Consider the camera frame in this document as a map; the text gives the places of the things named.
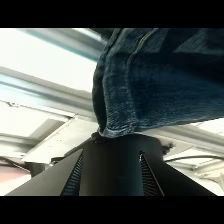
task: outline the black cable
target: black cable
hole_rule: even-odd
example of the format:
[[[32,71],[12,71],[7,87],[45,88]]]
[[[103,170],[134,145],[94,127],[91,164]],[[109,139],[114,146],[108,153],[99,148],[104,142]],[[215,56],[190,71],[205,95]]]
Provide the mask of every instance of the black cable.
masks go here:
[[[16,168],[20,168],[20,169],[23,169],[23,170],[26,170],[26,171],[30,172],[29,169],[27,169],[25,166],[23,166],[23,165],[21,165],[21,164],[19,164],[17,162],[14,162],[14,161],[12,161],[10,159],[7,159],[5,157],[0,156],[0,160],[4,161],[4,162],[7,162],[8,164],[10,164],[10,165],[12,165],[12,166],[14,166]]]
[[[224,157],[220,157],[220,156],[209,156],[209,155],[201,155],[201,156],[183,156],[183,157],[177,157],[174,159],[168,159],[168,160],[164,160],[164,162],[169,163],[169,162],[173,162],[176,160],[182,160],[182,159],[220,159],[220,160],[224,160]]]

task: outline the denim fabric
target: denim fabric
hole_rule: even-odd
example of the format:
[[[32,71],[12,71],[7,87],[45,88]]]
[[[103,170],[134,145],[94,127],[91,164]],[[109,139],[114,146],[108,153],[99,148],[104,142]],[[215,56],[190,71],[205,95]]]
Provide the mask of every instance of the denim fabric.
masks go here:
[[[99,132],[224,116],[224,29],[116,28],[94,74]]]

